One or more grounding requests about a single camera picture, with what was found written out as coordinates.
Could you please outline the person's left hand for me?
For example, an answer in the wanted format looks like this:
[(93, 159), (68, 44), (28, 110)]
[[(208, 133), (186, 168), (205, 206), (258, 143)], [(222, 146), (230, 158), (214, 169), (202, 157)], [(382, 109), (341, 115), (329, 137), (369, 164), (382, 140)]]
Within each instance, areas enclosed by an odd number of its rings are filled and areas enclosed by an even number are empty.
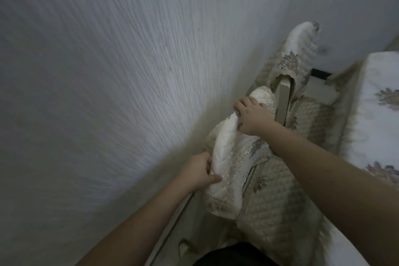
[(178, 173), (177, 183), (187, 193), (193, 193), (213, 185), (205, 183), (205, 176), (213, 175), (210, 173), (211, 165), (212, 157), (207, 152), (191, 156)]

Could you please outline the person's right hand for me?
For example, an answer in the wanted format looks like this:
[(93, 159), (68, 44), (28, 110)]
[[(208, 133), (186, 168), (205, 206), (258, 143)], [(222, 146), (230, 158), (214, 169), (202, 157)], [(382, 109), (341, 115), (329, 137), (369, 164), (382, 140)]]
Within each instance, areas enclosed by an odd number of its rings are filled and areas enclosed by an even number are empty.
[(241, 98), (233, 108), (239, 117), (237, 129), (245, 135), (264, 138), (279, 128), (266, 104), (254, 97)]

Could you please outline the cream quilted floral backrest cover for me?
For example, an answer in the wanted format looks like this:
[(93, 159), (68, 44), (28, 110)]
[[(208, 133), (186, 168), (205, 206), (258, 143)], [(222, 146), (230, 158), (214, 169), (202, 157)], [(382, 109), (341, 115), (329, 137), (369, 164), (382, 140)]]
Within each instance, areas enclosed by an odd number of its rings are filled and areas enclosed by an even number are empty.
[(212, 155), (211, 175), (222, 181), (204, 191), (207, 212), (235, 220), (241, 210), (243, 188), (250, 170), (272, 156), (269, 145), (238, 130), (240, 114), (233, 111), (209, 133), (206, 150)]
[(275, 89), (277, 79), (280, 76), (288, 76), (293, 80), (290, 101), (300, 98), (309, 81), (312, 63), (318, 52), (319, 35), (318, 22), (303, 22), (297, 25), (267, 60), (248, 89), (247, 95), (261, 86)]

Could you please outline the person's left forearm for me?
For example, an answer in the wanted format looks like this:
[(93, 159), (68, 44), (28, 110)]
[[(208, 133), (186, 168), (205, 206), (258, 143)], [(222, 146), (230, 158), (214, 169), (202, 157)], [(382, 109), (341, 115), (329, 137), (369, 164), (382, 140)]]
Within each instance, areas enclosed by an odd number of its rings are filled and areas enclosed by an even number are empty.
[(181, 202), (195, 190), (182, 176), (94, 246), (76, 266), (143, 266)]

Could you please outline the person's right forearm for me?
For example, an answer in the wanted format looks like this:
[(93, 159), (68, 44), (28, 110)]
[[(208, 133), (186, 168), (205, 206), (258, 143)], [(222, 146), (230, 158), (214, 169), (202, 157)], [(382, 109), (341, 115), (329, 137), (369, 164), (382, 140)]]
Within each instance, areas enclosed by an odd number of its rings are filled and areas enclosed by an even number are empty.
[(272, 120), (255, 131), (370, 266), (399, 266), (399, 191)]

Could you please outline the beige quilted seat cover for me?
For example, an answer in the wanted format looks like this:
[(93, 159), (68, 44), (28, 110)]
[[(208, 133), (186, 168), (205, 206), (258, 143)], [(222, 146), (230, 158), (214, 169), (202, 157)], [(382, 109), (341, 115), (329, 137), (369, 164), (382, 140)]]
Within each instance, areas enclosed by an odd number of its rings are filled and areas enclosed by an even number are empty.
[(323, 215), (274, 153), (262, 154), (248, 176), (236, 223), (281, 266), (325, 266)]

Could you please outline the person's black clothing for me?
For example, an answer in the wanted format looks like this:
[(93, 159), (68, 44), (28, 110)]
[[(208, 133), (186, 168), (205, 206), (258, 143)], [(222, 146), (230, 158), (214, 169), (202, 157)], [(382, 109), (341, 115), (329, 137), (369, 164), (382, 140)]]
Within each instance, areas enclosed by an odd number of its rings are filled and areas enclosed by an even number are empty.
[(249, 242), (213, 250), (192, 266), (279, 266)]

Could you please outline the small black wall fixture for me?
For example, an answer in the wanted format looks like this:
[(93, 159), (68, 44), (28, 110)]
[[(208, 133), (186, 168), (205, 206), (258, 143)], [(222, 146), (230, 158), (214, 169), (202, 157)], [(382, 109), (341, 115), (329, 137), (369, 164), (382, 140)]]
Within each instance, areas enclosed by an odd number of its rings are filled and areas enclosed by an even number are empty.
[(321, 79), (321, 80), (327, 80), (331, 75), (332, 75), (332, 73), (325, 72), (325, 71), (322, 71), (322, 70), (318, 70), (318, 69), (315, 69), (315, 68), (313, 68), (311, 70), (311, 76), (315, 77), (315, 78), (318, 78), (318, 79)]

